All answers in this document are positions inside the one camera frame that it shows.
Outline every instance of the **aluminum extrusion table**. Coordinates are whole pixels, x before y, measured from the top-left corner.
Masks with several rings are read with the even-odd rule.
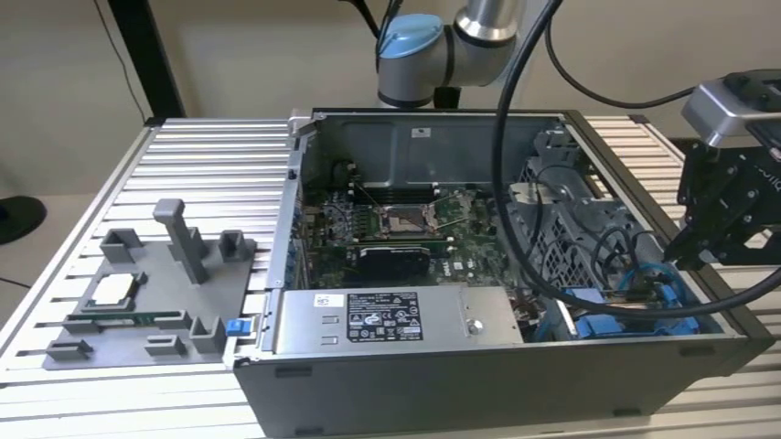
[[[648,123],[625,116],[587,119],[678,220],[681,153]],[[61,329],[55,324],[73,311],[98,269],[98,243],[108,229],[134,227],[143,240],[166,239],[163,226],[151,218],[158,198],[184,199],[188,224],[200,228],[204,238],[240,229],[259,243],[243,313],[262,311],[288,141],[287,120],[179,119],[144,129],[0,332],[1,437],[263,437],[234,374],[222,364],[47,371],[43,349],[57,337]],[[772,269],[717,266],[737,290]],[[781,292],[749,307],[781,338]],[[698,381],[648,418],[419,435],[606,436],[781,437],[781,343],[730,377]]]

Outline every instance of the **white wall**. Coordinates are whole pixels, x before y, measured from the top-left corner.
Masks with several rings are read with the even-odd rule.
[[[567,0],[554,19],[554,48],[590,89],[642,102],[733,71],[781,68],[780,16],[778,0]],[[628,112],[579,94],[542,44],[535,52],[523,107]],[[670,136],[696,135],[680,116],[685,101],[642,112]]]
[[[530,0],[533,9],[542,2]],[[379,16],[385,1],[369,3]],[[461,4],[409,0],[405,12],[449,21]],[[151,5],[190,115],[284,117],[292,107],[375,104],[374,41],[348,4]],[[593,89],[617,99],[654,98],[729,71],[778,66],[780,16],[778,0],[567,0],[557,49]],[[0,195],[93,192],[140,122],[92,1],[0,0],[0,36]],[[621,113],[579,96],[538,52],[519,99],[526,108]],[[495,88],[469,89],[462,105],[489,108],[497,97]],[[689,132],[676,104],[648,114],[669,134]]]
[[[0,0],[0,196],[95,192],[140,131],[91,0]]]

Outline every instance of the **blue clip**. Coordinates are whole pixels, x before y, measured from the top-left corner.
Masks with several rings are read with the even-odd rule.
[[[224,335],[228,337],[244,337],[252,333],[252,322],[242,318],[228,320],[224,327]]]

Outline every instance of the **power supply label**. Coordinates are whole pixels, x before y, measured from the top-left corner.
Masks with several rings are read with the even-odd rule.
[[[418,293],[348,294],[347,323],[352,343],[421,341]]]

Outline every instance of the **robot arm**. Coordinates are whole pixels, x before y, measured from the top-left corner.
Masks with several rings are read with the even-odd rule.
[[[513,57],[519,5],[469,0],[453,25],[423,14],[395,18],[379,36],[379,100],[417,108],[433,100],[437,87],[490,84]]]
[[[781,70],[700,85],[684,116],[702,137],[678,188],[685,227],[665,250],[681,268],[781,264]]]

